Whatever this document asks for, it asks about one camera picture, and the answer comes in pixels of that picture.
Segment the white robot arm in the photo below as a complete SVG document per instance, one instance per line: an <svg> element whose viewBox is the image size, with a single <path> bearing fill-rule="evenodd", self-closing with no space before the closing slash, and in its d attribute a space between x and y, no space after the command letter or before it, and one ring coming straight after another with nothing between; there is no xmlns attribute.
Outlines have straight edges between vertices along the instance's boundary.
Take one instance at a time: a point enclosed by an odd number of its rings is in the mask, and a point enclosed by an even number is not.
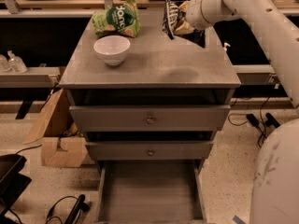
<svg viewBox="0 0 299 224"><path fill-rule="evenodd" d="M299 106L299 29L272 0L191 0L186 20L206 29L242 19L270 61L292 105ZM299 119L276 128L257 158L249 224L299 224Z"/></svg>

